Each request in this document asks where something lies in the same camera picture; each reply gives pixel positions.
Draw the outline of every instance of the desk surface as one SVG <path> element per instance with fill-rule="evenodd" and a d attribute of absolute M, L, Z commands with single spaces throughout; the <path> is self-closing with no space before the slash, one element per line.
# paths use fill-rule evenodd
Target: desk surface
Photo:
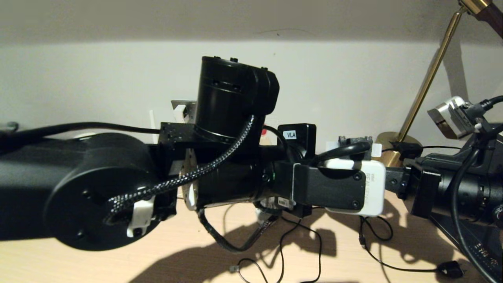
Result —
<path fill-rule="evenodd" d="M 388 264 L 404 268 L 434 268 L 458 260 L 465 277 L 454 282 L 480 282 L 482 278 L 450 241 L 429 221 L 407 214 L 403 202 L 386 194 L 384 216 L 394 228 L 389 242 L 371 241 L 371 250 Z M 210 223 L 236 244 L 256 228 L 251 204 L 207 209 Z M 451 282 L 434 273 L 411 273 L 382 268 L 358 242 L 359 219 L 317 209 L 302 223 L 323 239 L 320 283 Z M 180 201 L 178 215 L 161 223 L 144 239 L 129 246 L 86 252 L 55 239 L 0 242 L 1 282 L 242 282 L 229 267 L 243 257 L 258 259 L 269 282 L 281 273 L 275 251 L 281 235 L 292 224 L 279 220 L 245 253 L 234 255 L 220 248 L 199 223 L 196 213 Z M 384 233 L 384 226 L 376 229 Z M 318 242 L 314 233 L 297 229 L 284 241 L 285 275 L 282 282 L 313 280 L 318 273 Z M 256 266 L 242 264 L 243 276 L 263 282 Z"/>

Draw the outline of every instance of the white plastic bracket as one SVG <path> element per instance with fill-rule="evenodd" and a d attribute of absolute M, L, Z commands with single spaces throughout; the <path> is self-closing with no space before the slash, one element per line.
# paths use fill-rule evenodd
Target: white plastic bracket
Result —
<path fill-rule="evenodd" d="M 147 232 L 147 227 L 150 226 L 154 212 L 154 200 L 155 196 L 149 200 L 140 200 L 134 203 L 133 217 L 131 218 L 131 222 L 129 223 L 126 231 L 129 238 L 139 236 L 134 233 L 134 231 L 138 228 L 141 228 L 141 236 L 145 235 Z"/>

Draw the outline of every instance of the bolt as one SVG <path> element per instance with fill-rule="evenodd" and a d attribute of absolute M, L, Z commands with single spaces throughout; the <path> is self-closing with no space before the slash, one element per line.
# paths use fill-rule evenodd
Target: bolt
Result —
<path fill-rule="evenodd" d="M 85 189 L 84 191 L 82 191 L 82 196 L 87 198 L 87 199 L 90 199 L 91 198 L 91 191 L 89 191 L 88 189 Z"/>
<path fill-rule="evenodd" d="M 138 238 L 143 234 L 143 230 L 141 228 L 135 228 L 133 230 L 133 237 Z"/>
<path fill-rule="evenodd" d="M 80 229 L 78 232 L 77 232 L 77 239 L 82 239 L 84 237 L 84 230 Z"/>

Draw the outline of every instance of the white label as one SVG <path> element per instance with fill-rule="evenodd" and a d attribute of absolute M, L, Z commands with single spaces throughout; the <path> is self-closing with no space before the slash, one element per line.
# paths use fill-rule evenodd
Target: white label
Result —
<path fill-rule="evenodd" d="M 295 132 L 295 130 L 284 131 L 283 136 L 285 137 L 285 139 L 297 139 L 297 133 Z"/>
<path fill-rule="evenodd" d="M 278 197 L 278 204 L 283 207 L 290 207 L 290 200 L 282 197 Z"/>

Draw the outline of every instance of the black wire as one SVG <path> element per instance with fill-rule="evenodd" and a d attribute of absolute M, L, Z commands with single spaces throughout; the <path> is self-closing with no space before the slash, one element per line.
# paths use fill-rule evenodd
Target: black wire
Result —
<path fill-rule="evenodd" d="M 452 218 L 452 223 L 454 225 L 454 231 L 457 234 L 458 242 L 459 242 L 459 247 L 463 254 L 470 260 L 470 262 L 475 266 L 477 271 L 488 281 L 491 283 L 496 283 L 497 280 L 487 270 L 484 269 L 484 267 L 480 264 L 480 262 L 475 258 L 475 256 L 472 254 L 470 249 L 468 248 L 468 245 L 463 237 L 463 234 L 461 233 L 461 226 L 459 223 L 459 212 L 458 212 L 458 192 L 459 192 L 459 185 L 461 184 L 461 181 L 463 180 L 463 175 L 468 171 L 468 168 L 472 166 L 472 164 L 477 160 L 477 157 L 480 153 L 480 149 L 473 147 L 470 154 L 468 157 L 465 159 L 465 161 L 462 163 L 461 167 L 459 170 L 456 172 L 454 175 L 451 183 L 449 184 L 448 190 L 451 191 L 451 218 Z"/>
<path fill-rule="evenodd" d="M 289 222 L 289 223 L 295 224 L 295 226 L 294 226 L 293 228 L 291 228 L 290 230 L 286 231 L 286 232 L 285 232 L 285 233 L 281 236 L 281 238 L 280 238 L 280 247 L 279 247 L 279 250 L 280 250 L 280 255 L 281 255 L 281 274 L 280 274 L 280 277 L 279 277 L 278 281 L 276 281 L 276 283 L 280 283 L 280 282 L 283 280 L 283 275 L 285 274 L 285 258 L 284 258 L 284 255 L 283 255 L 283 240 L 285 239 L 285 237 L 286 237 L 288 234 L 290 234 L 291 232 L 293 232 L 293 231 L 294 231 L 295 229 L 297 229 L 298 227 L 302 227 L 302 228 L 304 228 L 304 229 L 306 229 L 306 230 L 309 230 L 309 231 L 313 232 L 314 234 L 316 234 L 316 236 L 317 236 L 317 237 L 318 237 L 318 239 L 319 239 L 319 252 L 318 252 L 318 276 L 317 276 L 314 280 L 311 280 L 311 281 L 303 281 L 303 282 L 301 282 L 301 283 L 315 283 L 315 282 L 317 282 L 317 281 L 319 280 L 320 276 L 321 276 L 321 250 L 322 250 L 322 247 L 323 247 L 323 245 L 322 245 L 322 240 L 321 240 L 321 235 L 320 235 L 317 231 L 315 231 L 315 230 L 313 230 L 313 229 L 311 229 L 311 228 L 309 228 L 309 227 L 307 227 L 307 226 L 302 225 L 302 224 L 300 223 L 302 220 L 299 220 L 298 222 L 294 222 L 294 221 L 288 220 L 288 219 L 286 219 L 286 218 L 284 218 L 284 217 L 281 217 L 281 219 L 283 219 L 283 220 L 284 220 L 284 221 L 286 221 L 286 222 Z M 246 283 L 249 283 L 249 281 L 248 281 L 248 280 L 246 280 L 246 279 L 245 279 L 245 278 L 241 275 L 241 272 L 239 271 L 239 264 L 240 264 L 241 262 L 243 262 L 244 260 L 251 261 L 253 264 L 255 264 L 255 265 L 259 268 L 259 271 L 260 271 L 260 273 L 262 274 L 262 277 L 264 278 L 264 280 L 266 281 L 266 283 L 268 283 L 268 281 L 267 281 L 267 279 L 266 279 L 266 277 L 265 277 L 265 275 L 264 275 L 264 272 L 262 271 L 262 268 L 260 267 L 260 265 L 259 265 L 259 264 L 258 264 L 255 260 L 250 259 L 250 258 L 243 258 L 243 259 L 241 259 L 241 260 L 238 262 L 238 264 L 237 264 L 237 266 L 238 266 L 238 269 L 237 269 L 238 271 L 237 271 L 237 272 L 238 272 L 239 276 L 241 277 L 241 279 L 243 279 L 243 281 L 245 281 Z"/>
<path fill-rule="evenodd" d="M 454 149 L 454 150 L 461 150 L 461 148 L 458 147 L 448 147 L 448 146 L 426 146 L 426 147 L 421 147 L 422 149 Z M 391 148 L 391 149 L 385 149 L 382 150 L 381 152 L 388 152 L 388 151 L 395 151 L 397 150 L 396 148 Z"/>
<path fill-rule="evenodd" d="M 372 231 L 372 234 L 376 238 L 378 238 L 381 241 L 389 241 L 393 238 L 393 228 L 391 227 L 391 224 L 388 222 L 388 220 L 384 219 L 383 217 L 377 216 L 376 218 L 382 220 L 389 228 L 389 236 L 388 237 L 381 237 L 379 236 L 375 231 L 370 222 L 368 222 L 369 217 L 363 217 L 360 216 L 360 229 L 359 229 L 359 234 L 360 234 L 360 244 L 363 246 L 363 248 L 367 251 L 367 253 L 377 262 L 379 262 L 381 265 L 395 269 L 395 270 L 400 270 L 400 271 L 407 271 L 407 272 L 437 272 L 438 269 L 411 269 L 411 268 L 400 268 L 400 267 L 395 267 L 392 265 L 389 265 L 382 260 L 378 259 L 375 257 L 372 252 L 370 251 L 370 248 L 367 246 L 367 242 L 365 239 L 365 235 L 363 234 L 363 225 L 367 224 L 367 226 L 370 228 L 370 231 Z"/>
<path fill-rule="evenodd" d="M 60 125 L 12 132 L 6 136 L 2 136 L 2 140 L 0 140 L 0 145 L 3 144 L 15 145 L 19 143 L 26 144 L 39 140 L 45 136 L 55 135 L 68 131 L 83 130 L 83 129 L 109 129 L 109 130 L 119 130 L 119 131 L 139 132 L 139 133 L 156 133 L 156 134 L 160 133 L 160 130 L 158 129 L 139 128 L 139 127 L 131 127 L 131 126 L 101 123 L 101 122 L 80 122 L 80 123 L 60 124 Z"/>
<path fill-rule="evenodd" d="M 240 260 L 239 260 L 239 262 L 237 263 L 237 274 L 239 274 L 239 277 L 241 277 L 241 279 L 243 279 L 243 281 L 244 281 L 244 282 L 246 282 L 246 283 L 251 283 L 250 281 L 248 281 L 248 280 L 244 279 L 243 275 L 241 274 L 240 265 L 241 265 L 241 263 L 242 263 L 243 261 L 250 261 L 250 262 L 251 262 L 251 263 L 253 263 L 256 267 L 258 267 L 258 268 L 259 268 L 260 273 L 262 274 L 262 278 L 264 278 L 264 281 L 265 281 L 266 283 L 269 283 L 269 282 L 267 281 L 266 275 L 265 275 L 265 274 L 264 274 L 264 272 L 262 271 L 262 268 L 260 268 L 260 265 L 259 265 L 256 261 L 254 261 L 253 259 L 251 259 L 251 258 L 247 258 L 247 257 L 246 257 L 246 258 L 242 258 L 242 259 L 240 259 Z"/>
<path fill-rule="evenodd" d="M 318 163 L 325 161 L 325 160 L 364 153 L 364 152 L 370 150 L 370 148 L 371 148 L 370 143 L 368 143 L 366 141 L 361 141 L 361 142 L 350 144 L 350 145 L 340 146 L 340 147 L 335 148 L 333 150 L 329 150 L 329 151 L 326 151 L 322 154 L 316 155 L 309 162 L 309 165 L 310 166 L 317 166 Z"/>
<path fill-rule="evenodd" d="M 283 216 L 281 216 L 281 219 L 283 219 L 283 220 L 284 220 L 284 221 L 286 221 L 286 222 L 290 222 L 290 223 L 292 223 L 292 224 L 296 224 L 296 225 L 295 225 L 295 227 L 294 227 L 294 229 L 295 229 L 295 228 L 297 228 L 297 227 L 302 227 L 302 228 L 304 228 L 304 229 L 306 229 L 306 230 L 308 230 L 308 231 L 313 232 L 313 233 L 314 233 L 314 234 L 318 237 L 318 239 L 319 239 L 319 250 L 318 250 L 318 276 L 317 276 L 314 280 L 311 280 L 311 281 L 303 281 L 303 282 L 301 282 L 301 283 L 315 283 L 315 282 L 317 282 L 317 281 L 319 280 L 320 276 L 321 276 L 321 251 L 322 251 L 322 249 L 323 249 L 323 242 L 322 242 L 322 240 L 321 240 L 321 235 L 320 235 L 317 231 L 315 231 L 315 230 L 313 230 L 313 229 L 311 229 L 311 228 L 309 228 L 309 227 L 307 227 L 307 226 L 302 225 L 302 224 L 300 223 L 300 222 L 301 222 L 301 220 L 299 220 L 299 222 L 294 222 L 294 221 L 291 221 L 291 220 L 288 220 L 288 219 L 284 218 Z M 283 234 L 283 237 L 281 237 L 281 239 L 280 239 L 280 253 L 281 253 L 281 260 L 282 260 L 282 268 L 283 268 L 283 271 L 284 271 L 284 258 L 283 258 L 283 250 L 282 250 L 282 241 L 283 241 L 284 236 L 286 236 L 286 234 L 287 234 L 287 233 Z"/>
<path fill-rule="evenodd" d="M 493 97 L 493 98 L 489 99 L 489 101 L 491 102 L 492 105 L 494 105 L 496 103 L 503 102 L 503 96 L 500 95 L 500 96 Z"/>
<path fill-rule="evenodd" d="M 255 116 L 250 115 L 236 141 L 231 144 L 229 148 L 224 151 L 224 153 L 222 153 L 219 157 L 206 164 L 205 166 L 186 173 L 178 178 L 159 183 L 153 187 L 110 198 L 107 201 L 109 212 L 103 219 L 103 222 L 106 225 L 115 225 L 118 223 L 128 222 L 130 220 L 130 215 L 128 215 L 126 212 L 134 205 L 135 202 L 145 198 L 152 198 L 157 194 L 176 190 L 179 186 L 190 183 L 201 178 L 202 176 L 215 171 L 223 162 L 227 161 L 240 148 L 244 140 L 248 137 L 248 134 L 254 124 Z"/>
<path fill-rule="evenodd" d="M 295 158 L 292 157 L 291 151 L 290 151 L 291 147 L 288 145 L 285 137 L 278 130 L 276 130 L 275 128 L 273 128 L 271 126 L 264 125 L 262 128 L 270 131 L 271 133 L 273 133 L 275 136 L 278 137 L 281 145 L 283 146 L 283 149 L 285 151 L 285 155 L 288 158 L 288 161 L 295 163 L 297 160 L 295 160 Z M 302 154 L 297 150 L 297 148 L 295 148 L 295 152 L 297 154 L 297 159 L 301 160 Z"/>
<path fill-rule="evenodd" d="M 275 136 L 277 136 L 278 139 L 280 140 L 281 145 L 283 145 L 283 148 L 285 149 L 285 152 L 288 150 L 288 143 L 286 142 L 285 137 L 278 130 L 274 129 L 271 126 L 267 126 L 267 125 L 264 125 L 262 128 L 265 129 L 265 130 L 270 131 Z"/>
<path fill-rule="evenodd" d="M 252 245 L 262 236 L 262 234 L 278 219 L 277 216 L 270 216 L 266 221 L 260 224 L 260 226 L 250 235 L 248 240 L 240 247 L 236 247 L 229 243 L 216 229 L 211 226 L 211 224 L 206 219 L 204 214 L 204 208 L 197 210 L 197 217 L 199 222 L 203 225 L 206 231 L 215 239 L 215 242 L 219 244 L 222 248 L 230 251 L 231 253 L 241 253 L 248 250 Z"/>

